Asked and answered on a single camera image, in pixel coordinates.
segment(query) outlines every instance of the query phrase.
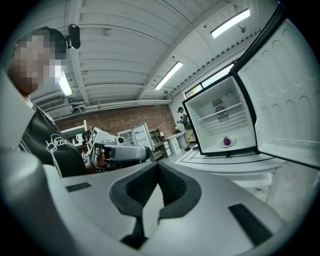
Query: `man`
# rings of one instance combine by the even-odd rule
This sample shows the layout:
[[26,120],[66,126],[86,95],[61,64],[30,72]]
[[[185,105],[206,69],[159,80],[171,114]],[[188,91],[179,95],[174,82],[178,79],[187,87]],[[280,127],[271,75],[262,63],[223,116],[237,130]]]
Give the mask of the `man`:
[[[7,71],[13,85],[25,99],[26,107],[35,111],[23,134],[23,143],[43,164],[55,166],[61,177],[97,172],[90,163],[84,163],[74,145],[57,130],[52,118],[30,101],[30,94],[46,78],[59,77],[55,72],[61,68],[61,61],[66,59],[66,51],[65,38],[58,30],[48,27],[34,30],[16,43]],[[97,165],[106,165],[103,153],[98,156]]]
[[186,144],[187,144],[187,147],[184,149],[184,151],[189,151],[191,148],[190,148],[190,139],[191,137],[193,139],[196,139],[195,138],[195,134],[194,134],[194,131],[192,130],[192,126],[190,124],[190,121],[189,121],[189,118],[188,118],[188,115],[187,113],[185,112],[185,110],[183,109],[183,107],[179,107],[178,108],[178,112],[182,114],[182,119],[179,120],[177,123],[181,123],[183,124],[184,126],[184,129],[185,129],[185,134],[186,134]]

